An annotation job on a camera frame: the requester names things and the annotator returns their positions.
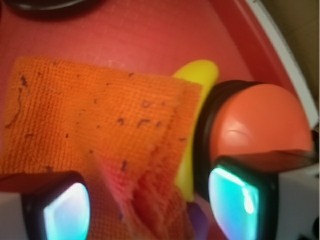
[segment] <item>cyan light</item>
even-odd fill
[[[48,240],[85,240],[90,225],[90,201],[86,187],[74,183],[43,211]]]
[[[257,239],[259,191],[218,166],[209,176],[214,217],[228,239]]]

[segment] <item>black bezel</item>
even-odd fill
[[[223,104],[234,94],[262,84],[257,81],[229,80],[214,86],[206,98],[194,132],[192,148],[193,183],[195,190],[209,202],[208,180],[212,168],[210,134],[215,118]]]
[[[74,183],[85,185],[83,177],[75,171],[36,173],[30,174],[31,178],[46,184],[32,193],[21,194],[24,224],[29,239],[47,239],[44,222],[44,208],[60,196]]]
[[[229,156],[218,157],[213,168],[218,166],[259,190],[257,239],[275,239],[279,211],[278,174],[256,171]]]

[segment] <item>black object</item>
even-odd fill
[[[319,153],[319,132],[312,130],[312,140],[314,144],[314,150]]]
[[[59,19],[90,10],[102,0],[3,0],[23,17]]]
[[[208,180],[212,169],[209,148],[210,134],[216,116],[230,97],[258,84],[262,84],[262,82],[244,80],[221,82],[212,88],[203,104],[193,140],[193,181],[196,191],[208,202]]]
[[[313,235],[319,239],[319,217],[313,223],[312,232]]]

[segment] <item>orange towel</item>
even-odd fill
[[[0,173],[75,170],[91,201],[89,239],[192,239],[174,178],[200,86],[63,60],[17,60]]]

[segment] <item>white plastic part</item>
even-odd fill
[[[273,48],[277,52],[278,57],[282,62],[282,65],[286,70],[304,108],[305,114],[308,118],[309,126],[311,129],[313,129],[319,122],[319,113],[308,89],[306,79],[302,74],[286,40],[261,1],[245,1],[268,36]]]
[[[0,239],[28,239],[19,193],[0,192]]]
[[[319,217],[319,163],[279,174],[277,240],[310,240]]]

